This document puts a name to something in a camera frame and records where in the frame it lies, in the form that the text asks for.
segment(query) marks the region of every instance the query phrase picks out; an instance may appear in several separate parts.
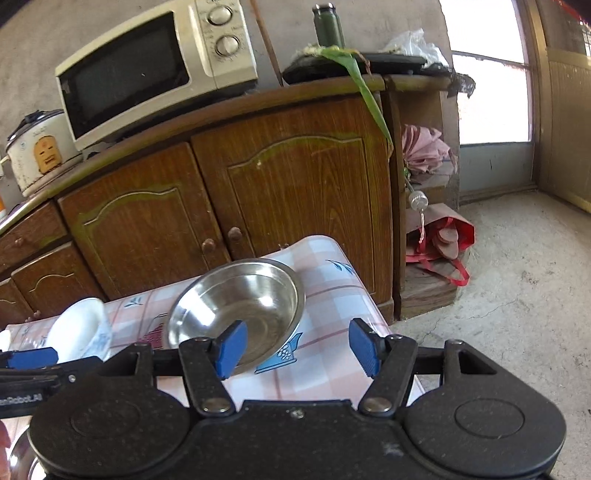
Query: screw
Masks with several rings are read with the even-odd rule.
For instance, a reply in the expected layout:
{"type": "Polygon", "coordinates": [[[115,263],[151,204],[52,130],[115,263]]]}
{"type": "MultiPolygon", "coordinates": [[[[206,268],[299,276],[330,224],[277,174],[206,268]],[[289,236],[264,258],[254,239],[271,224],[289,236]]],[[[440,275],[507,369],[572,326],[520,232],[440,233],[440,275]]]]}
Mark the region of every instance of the screw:
{"type": "Polygon", "coordinates": [[[392,402],[383,397],[369,397],[363,401],[362,408],[369,414],[386,413],[392,410],[392,402]]]}
{"type": "Polygon", "coordinates": [[[300,409],[300,408],[297,408],[295,410],[292,410],[290,412],[290,417],[292,419],[296,419],[296,420],[303,419],[304,418],[304,411],[302,409],[300,409]]]}
{"type": "Polygon", "coordinates": [[[201,408],[207,413],[226,413],[232,408],[232,404],[225,398],[214,397],[203,400],[201,408]]]}

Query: stainless steel bowl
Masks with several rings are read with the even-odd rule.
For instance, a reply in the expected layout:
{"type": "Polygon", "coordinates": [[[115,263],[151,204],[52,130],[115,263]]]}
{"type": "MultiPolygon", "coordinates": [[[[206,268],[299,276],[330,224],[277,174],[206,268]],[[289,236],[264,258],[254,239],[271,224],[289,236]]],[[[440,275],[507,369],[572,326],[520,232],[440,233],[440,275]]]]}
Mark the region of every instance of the stainless steel bowl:
{"type": "Polygon", "coordinates": [[[289,340],[304,310],[297,274],[275,260],[239,260],[199,277],[181,293],[164,322],[168,348],[198,336],[217,337],[235,320],[248,328],[248,345],[233,374],[267,360],[289,340]]]}
{"type": "Polygon", "coordinates": [[[29,442],[28,427],[12,445],[8,454],[10,480],[43,480],[45,471],[29,442]]]}

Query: wooden cabinet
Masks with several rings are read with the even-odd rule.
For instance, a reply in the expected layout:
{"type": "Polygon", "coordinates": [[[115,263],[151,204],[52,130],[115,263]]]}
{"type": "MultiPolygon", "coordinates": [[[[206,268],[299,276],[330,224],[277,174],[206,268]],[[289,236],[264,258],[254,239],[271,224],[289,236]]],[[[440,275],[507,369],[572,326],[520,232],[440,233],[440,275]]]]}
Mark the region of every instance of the wooden cabinet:
{"type": "Polygon", "coordinates": [[[0,329],[10,323],[23,323],[33,315],[33,310],[23,298],[14,280],[8,278],[0,283],[0,329]]]}
{"type": "Polygon", "coordinates": [[[188,143],[127,164],[59,205],[111,300],[229,261],[188,143]]]}
{"type": "Polygon", "coordinates": [[[86,297],[104,299],[76,247],[68,242],[12,273],[15,285],[40,318],[62,313],[86,297]]]}
{"type": "Polygon", "coordinates": [[[387,144],[359,95],[244,119],[191,144],[233,259],[328,235],[376,303],[391,300],[387,144]]]}
{"type": "Polygon", "coordinates": [[[47,202],[0,237],[0,272],[67,235],[56,206],[47,202]]]}

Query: green leaf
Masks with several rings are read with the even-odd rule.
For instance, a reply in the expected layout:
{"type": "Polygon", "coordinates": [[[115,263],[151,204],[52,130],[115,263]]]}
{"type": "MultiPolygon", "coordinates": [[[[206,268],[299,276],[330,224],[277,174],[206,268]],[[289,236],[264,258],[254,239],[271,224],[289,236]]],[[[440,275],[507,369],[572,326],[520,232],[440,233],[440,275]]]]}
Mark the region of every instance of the green leaf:
{"type": "Polygon", "coordinates": [[[374,96],[369,91],[369,88],[365,83],[365,80],[361,76],[359,66],[357,65],[357,60],[353,57],[351,51],[341,50],[338,47],[329,47],[320,48],[318,49],[317,53],[329,60],[335,61],[336,63],[342,65],[347,69],[347,72],[349,72],[349,75],[359,88],[361,96],[365,100],[365,105],[367,105],[369,109],[369,113],[371,113],[375,122],[378,124],[379,129],[382,131],[382,133],[386,137],[386,140],[388,141],[389,158],[394,150],[392,137],[390,136],[390,132],[388,131],[388,127],[386,126],[386,121],[384,120],[382,111],[380,110],[377,102],[375,101],[374,96]]]}

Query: door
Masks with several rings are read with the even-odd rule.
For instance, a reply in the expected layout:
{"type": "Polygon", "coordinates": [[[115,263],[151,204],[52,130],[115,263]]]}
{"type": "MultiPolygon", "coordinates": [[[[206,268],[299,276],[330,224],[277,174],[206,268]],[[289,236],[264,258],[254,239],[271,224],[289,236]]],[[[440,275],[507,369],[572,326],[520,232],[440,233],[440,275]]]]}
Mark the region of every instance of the door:
{"type": "Polygon", "coordinates": [[[12,279],[40,318],[59,315],[78,300],[104,295],[72,242],[12,272],[12,279]]]}
{"type": "Polygon", "coordinates": [[[591,213],[586,141],[591,131],[591,28],[558,2],[537,5],[543,24],[537,31],[541,101],[547,120],[541,139],[540,189],[591,213]]]}
{"type": "Polygon", "coordinates": [[[187,143],[121,167],[62,197],[59,205],[111,300],[229,261],[187,143]]]}
{"type": "Polygon", "coordinates": [[[23,298],[14,280],[8,278],[0,283],[0,330],[11,323],[23,323],[33,316],[33,310],[23,298]]]}
{"type": "Polygon", "coordinates": [[[476,81],[470,98],[457,97],[460,198],[532,185],[531,66],[517,0],[441,0],[441,7],[454,68],[476,81]]]}
{"type": "Polygon", "coordinates": [[[376,303],[392,297],[387,147],[360,96],[249,118],[191,144],[232,258],[328,235],[376,303]]]}

